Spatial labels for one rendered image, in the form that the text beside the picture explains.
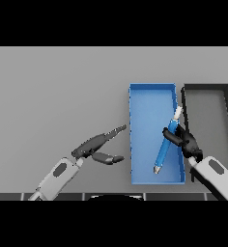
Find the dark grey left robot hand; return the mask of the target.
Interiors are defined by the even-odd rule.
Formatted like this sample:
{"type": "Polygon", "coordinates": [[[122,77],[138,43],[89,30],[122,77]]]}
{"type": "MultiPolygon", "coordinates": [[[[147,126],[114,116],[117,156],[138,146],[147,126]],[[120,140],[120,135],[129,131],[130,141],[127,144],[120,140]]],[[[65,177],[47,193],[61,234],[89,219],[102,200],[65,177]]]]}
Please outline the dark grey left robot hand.
{"type": "Polygon", "coordinates": [[[113,165],[123,161],[125,158],[121,155],[109,155],[99,152],[99,149],[109,140],[118,135],[121,131],[125,130],[127,126],[124,124],[119,126],[108,133],[96,135],[87,141],[83,142],[78,148],[71,152],[71,155],[78,160],[79,158],[88,158],[91,156],[95,161],[105,164],[113,165]]]}

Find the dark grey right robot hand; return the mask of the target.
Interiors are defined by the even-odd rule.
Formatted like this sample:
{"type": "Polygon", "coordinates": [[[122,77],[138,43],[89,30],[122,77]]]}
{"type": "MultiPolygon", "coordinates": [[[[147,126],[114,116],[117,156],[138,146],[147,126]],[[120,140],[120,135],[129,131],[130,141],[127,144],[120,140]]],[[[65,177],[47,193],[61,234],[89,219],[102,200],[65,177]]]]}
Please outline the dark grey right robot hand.
{"type": "Polygon", "coordinates": [[[189,131],[183,129],[180,125],[177,126],[174,133],[167,127],[162,130],[162,133],[168,141],[182,148],[185,158],[193,157],[197,163],[203,160],[203,151],[198,147],[196,139],[189,131]]]}

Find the blue pipe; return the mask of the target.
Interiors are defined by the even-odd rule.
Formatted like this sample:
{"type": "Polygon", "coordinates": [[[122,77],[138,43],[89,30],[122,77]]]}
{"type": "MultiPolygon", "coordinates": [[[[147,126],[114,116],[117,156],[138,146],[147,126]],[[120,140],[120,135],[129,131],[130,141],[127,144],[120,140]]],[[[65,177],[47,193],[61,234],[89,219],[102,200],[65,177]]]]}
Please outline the blue pipe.
{"type": "MultiPolygon", "coordinates": [[[[174,113],[174,117],[170,120],[169,125],[168,125],[168,130],[171,133],[175,133],[175,131],[176,131],[176,128],[179,124],[179,117],[181,115],[181,112],[182,112],[182,107],[178,106],[175,113],[174,113]]],[[[166,157],[166,154],[169,150],[170,144],[171,144],[171,142],[168,139],[163,138],[163,141],[162,141],[162,144],[160,146],[160,149],[159,149],[159,152],[157,155],[157,159],[155,162],[155,167],[154,167],[154,173],[155,174],[158,174],[160,169],[162,168],[162,165],[163,165],[164,159],[166,157]]]]}

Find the dark grey bin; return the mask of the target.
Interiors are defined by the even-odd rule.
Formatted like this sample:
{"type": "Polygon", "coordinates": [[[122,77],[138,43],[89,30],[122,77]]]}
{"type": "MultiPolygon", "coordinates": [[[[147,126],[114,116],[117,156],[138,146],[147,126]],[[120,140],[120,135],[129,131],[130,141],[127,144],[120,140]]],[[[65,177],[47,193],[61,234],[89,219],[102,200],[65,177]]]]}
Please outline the dark grey bin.
{"type": "Polygon", "coordinates": [[[228,84],[184,84],[185,128],[203,155],[228,163],[228,84]]]}

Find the blue bin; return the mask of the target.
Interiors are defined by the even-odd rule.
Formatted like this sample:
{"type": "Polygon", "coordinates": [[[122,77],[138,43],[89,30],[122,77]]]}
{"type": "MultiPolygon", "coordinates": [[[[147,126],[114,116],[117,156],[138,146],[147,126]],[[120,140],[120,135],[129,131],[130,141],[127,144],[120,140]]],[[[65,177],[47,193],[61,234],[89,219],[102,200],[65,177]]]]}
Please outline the blue bin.
{"type": "Polygon", "coordinates": [[[184,184],[185,164],[180,147],[171,144],[161,170],[154,173],[163,141],[162,130],[168,126],[178,106],[174,83],[130,83],[129,146],[131,183],[184,184]]]}

